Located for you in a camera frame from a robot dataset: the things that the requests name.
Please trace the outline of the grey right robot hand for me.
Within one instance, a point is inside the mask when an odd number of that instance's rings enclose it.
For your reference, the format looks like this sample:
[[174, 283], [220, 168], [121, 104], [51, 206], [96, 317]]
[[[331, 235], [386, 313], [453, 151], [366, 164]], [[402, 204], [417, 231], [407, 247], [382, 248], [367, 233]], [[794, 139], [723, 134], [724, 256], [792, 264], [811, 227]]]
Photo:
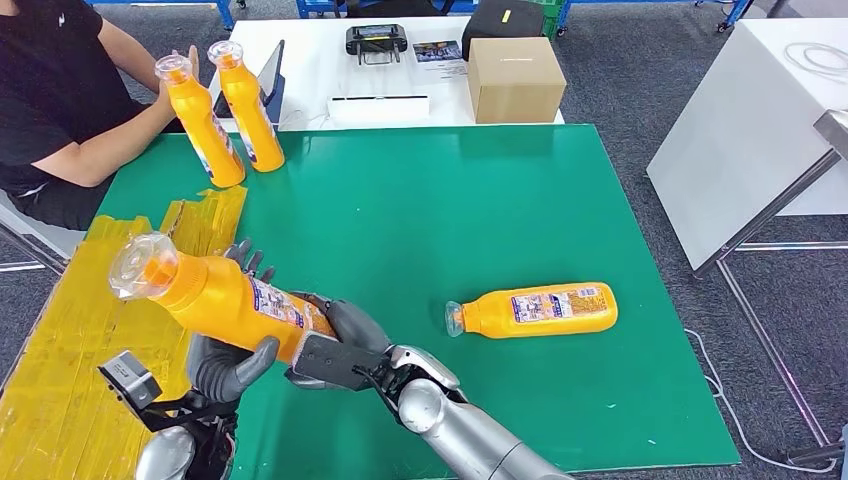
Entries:
[[294, 291], [291, 295], [317, 307], [342, 343], [376, 353], [384, 353], [391, 346], [383, 328], [357, 305], [312, 292]]

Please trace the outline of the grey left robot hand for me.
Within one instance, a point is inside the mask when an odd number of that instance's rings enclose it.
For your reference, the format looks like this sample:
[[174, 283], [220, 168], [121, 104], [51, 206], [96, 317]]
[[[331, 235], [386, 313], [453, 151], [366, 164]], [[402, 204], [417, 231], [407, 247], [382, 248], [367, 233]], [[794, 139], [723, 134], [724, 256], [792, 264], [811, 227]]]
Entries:
[[254, 351], [193, 333], [186, 357], [191, 386], [216, 403], [239, 400], [276, 361], [280, 341], [263, 338]]

